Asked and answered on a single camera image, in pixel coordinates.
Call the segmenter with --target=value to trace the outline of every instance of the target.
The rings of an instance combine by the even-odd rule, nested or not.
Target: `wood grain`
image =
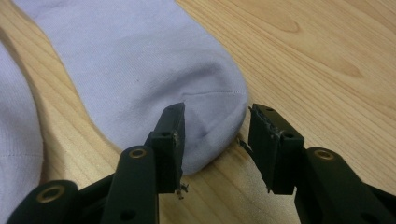
[[[364,182],[396,194],[396,2],[177,2],[233,56],[251,103],[275,108],[306,147],[336,151]],[[50,41],[9,0],[0,0],[0,38],[35,98],[43,181],[82,188],[114,172],[120,150],[92,125]],[[236,143],[184,181],[185,200],[161,196],[161,223],[298,223],[293,198],[266,194]]]

